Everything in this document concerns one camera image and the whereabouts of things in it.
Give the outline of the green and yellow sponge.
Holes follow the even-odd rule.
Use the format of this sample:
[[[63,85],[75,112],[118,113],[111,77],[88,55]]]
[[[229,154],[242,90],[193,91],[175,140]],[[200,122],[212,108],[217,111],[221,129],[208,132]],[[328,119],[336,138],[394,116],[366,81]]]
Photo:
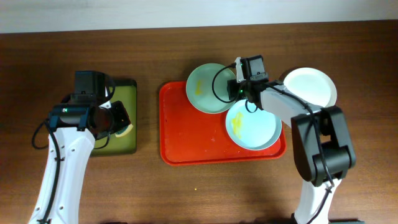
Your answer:
[[[117,138],[121,138],[121,137],[127,135],[129,132],[131,132],[133,127],[134,126],[132,124],[129,124],[128,126],[126,126],[126,127],[122,128],[121,130],[115,132],[115,136]]]

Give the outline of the mint green plate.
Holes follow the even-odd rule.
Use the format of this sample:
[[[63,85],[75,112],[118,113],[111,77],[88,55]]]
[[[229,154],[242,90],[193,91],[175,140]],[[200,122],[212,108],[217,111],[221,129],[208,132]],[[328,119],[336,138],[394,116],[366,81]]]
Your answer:
[[[229,69],[221,71],[217,76],[214,85],[214,76],[224,65],[217,63],[206,63],[200,65],[189,75],[186,82],[186,94],[189,102],[199,111],[208,114],[222,113],[230,109],[233,103],[224,103],[217,99],[216,95],[223,101],[229,101],[227,92],[227,81],[236,78],[236,75]]]

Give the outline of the light blue plate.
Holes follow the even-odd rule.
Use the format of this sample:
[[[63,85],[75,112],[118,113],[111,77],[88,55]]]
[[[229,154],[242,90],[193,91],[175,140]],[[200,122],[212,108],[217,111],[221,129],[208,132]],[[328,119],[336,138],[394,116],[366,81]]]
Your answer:
[[[239,100],[228,110],[225,126],[231,140],[250,151],[271,147],[282,133],[282,121],[277,116],[256,109],[246,100]]]

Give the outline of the white plate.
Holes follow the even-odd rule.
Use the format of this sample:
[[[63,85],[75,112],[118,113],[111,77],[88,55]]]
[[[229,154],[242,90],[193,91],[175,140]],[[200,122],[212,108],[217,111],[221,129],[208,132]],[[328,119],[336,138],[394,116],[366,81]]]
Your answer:
[[[283,81],[287,89],[305,101],[322,106],[334,106],[337,90],[332,79],[315,68],[303,67],[289,72]]]

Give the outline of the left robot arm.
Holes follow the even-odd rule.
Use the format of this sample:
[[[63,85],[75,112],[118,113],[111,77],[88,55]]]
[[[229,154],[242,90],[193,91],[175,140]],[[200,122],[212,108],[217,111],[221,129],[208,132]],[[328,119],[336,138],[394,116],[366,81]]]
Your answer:
[[[85,169],[95,142],[120,138],[133,128],[121,101],[112,102],[114,80],[77,71],[73,93],[40,123],[49,133],[47,164],[30,223],[78,223]]]

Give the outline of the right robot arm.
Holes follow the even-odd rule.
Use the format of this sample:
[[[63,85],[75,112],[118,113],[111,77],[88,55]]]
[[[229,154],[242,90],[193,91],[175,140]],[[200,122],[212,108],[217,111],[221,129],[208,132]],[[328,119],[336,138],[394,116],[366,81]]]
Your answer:
[[[235,81],[227,84],[230,100],[244,95],[291,129],[294,162],[303,179],[292,222],[329,223],[335,191],[356,165],[345,115],[335,105],[335,84],[325,73],[307,67],[271,81],[262,55],[237,57],[230,68],[236,71]]]

